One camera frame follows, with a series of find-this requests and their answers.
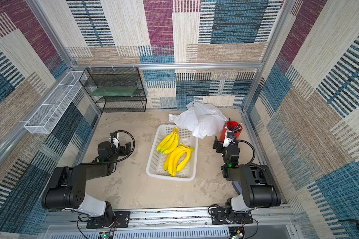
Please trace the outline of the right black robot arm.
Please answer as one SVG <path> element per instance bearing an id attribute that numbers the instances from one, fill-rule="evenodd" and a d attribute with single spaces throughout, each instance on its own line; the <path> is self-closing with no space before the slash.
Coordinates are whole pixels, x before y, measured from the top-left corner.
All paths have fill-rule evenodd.
<path id="1" fill-rule="evenodd" d="M 239 164 L 239 143 L 247 144 L 253 151 L 252 158 L 246 164 Z M 228 139 L 226 143 L 214 138 L 213 149 L 221 153 L 223 165 L 222 176 L 227 181 L 237 182 L 241 188 L 238 196 L 229 198 L 225 206 L 211 205 L 208 213 L 214 225 L 252 224 L 251 211 L 259 208 L 278 207 L 281 193 L 266 165 L 253 161 L 256 151 L 251 143 L 240 139 Z"/>

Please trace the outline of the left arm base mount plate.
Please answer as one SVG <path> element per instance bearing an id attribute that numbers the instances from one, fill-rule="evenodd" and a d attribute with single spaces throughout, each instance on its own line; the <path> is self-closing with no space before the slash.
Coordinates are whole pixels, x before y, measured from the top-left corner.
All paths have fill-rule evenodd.
<path id="1" fill-rule="evenodd" d="M 87 229 L 111 229 L 127 228 L 129 225 L 130 211 L 116 211 L 110 216 L 90 217 Z"/>

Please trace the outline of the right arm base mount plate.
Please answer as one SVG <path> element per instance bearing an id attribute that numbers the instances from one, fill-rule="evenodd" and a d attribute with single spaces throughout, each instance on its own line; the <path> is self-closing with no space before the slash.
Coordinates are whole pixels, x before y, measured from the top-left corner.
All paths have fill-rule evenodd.
<path id="1" fill-rule="evenodd" d="M 213 204 L 207 209 L 213 225 L 252 224 L 250 212 L 239 212 Z"/>

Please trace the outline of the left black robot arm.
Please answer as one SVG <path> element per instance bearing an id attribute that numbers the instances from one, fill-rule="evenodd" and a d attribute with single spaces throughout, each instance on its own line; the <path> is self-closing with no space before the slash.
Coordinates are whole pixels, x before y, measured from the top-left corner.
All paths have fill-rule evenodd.
<path id="1" fill-rule="evenodd" d="M 69 210 L 86 215 L 96 227 L 111 228 L 118 223 L 111 203 L 98 200 L 86 193 L 86 182 L 110 176 L 117 164 L 126 160 L 135 150 L 131 133 L 117 130 L 110 140 L 98 144 L 98 156 L 89 163 L 54 169 L 42 195 L 41 205 L 49 210 Z"/>

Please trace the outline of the green board on shelf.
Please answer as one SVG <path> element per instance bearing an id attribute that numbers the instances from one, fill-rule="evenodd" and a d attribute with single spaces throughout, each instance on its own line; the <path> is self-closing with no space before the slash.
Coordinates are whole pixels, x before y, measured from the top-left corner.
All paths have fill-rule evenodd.
<path id="1" fill-rule="evenodd" d="M 90 95 L 102 97 L 128 97 L 134 95 L 136 91 L 136 87 L 101 87 L 91 92 Z"/>

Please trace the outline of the white plastic bag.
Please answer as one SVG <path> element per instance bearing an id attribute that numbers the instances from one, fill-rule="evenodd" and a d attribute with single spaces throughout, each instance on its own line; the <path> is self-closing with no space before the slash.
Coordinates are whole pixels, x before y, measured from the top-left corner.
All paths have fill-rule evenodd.
<path id="1" fill-rule="evenodd" d="M 197 138 L 203 139 L 221 132 L 227 121 L 221 110 L 212 104 L 192 101 L 186 108 L 179 115 L 169 114 L 169 121 L 188 129 Z"/>

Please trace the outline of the blue grey small device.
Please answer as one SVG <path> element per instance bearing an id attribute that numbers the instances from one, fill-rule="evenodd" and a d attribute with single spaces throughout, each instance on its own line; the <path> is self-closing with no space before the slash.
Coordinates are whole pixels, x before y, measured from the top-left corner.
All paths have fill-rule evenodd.
<path id="1" fill-rule="evenodd" d="M 242 186 L 238 181 L 232 181 L 232 186 L 238 195 L 242 194 Z"/>

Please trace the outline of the white perforated plastic basket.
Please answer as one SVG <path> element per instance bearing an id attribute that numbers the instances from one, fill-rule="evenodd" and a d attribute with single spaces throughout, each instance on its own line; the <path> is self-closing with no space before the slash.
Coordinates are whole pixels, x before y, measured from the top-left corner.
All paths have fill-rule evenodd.
<path id="1" fill-rule="evenodd" d="M 150 177 L 163 180 L 180 182 L 193 181 L 196 176 L 198 138 L 193 136 L 191 131 L 186 128 L 179 128 L 179 142 L 183 143 L 185 146 L 194 148 L 194 151 L 191 153 L 189 162 L 182 171 L 176 174 L 175 177 L 170 176 L 169 172 L 164 170 L 164 164 L 167 156 L 160 153 L 157 150 L 157 147 L 166 136 L 172 133 L 174 128 L 175 126 L 173 124 L 162 124 L 158 127 L 150 152 L 146 173 Z"/>

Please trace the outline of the red pen cup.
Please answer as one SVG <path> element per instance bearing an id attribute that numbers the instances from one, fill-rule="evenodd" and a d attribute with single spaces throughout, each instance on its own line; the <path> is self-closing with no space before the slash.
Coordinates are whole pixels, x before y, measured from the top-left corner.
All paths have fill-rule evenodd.
<path id="1" fill-rule="evenodd" d="M 239 139 L 239 136 L 242 131 L 242 123 L 238 123 L 233 120 L 228 120 L 224 123 L 224 128 L 219 137 L 219 141 L 224 141 L 228 131 L 232 131 L 234 133 L 234 139 Z"/>

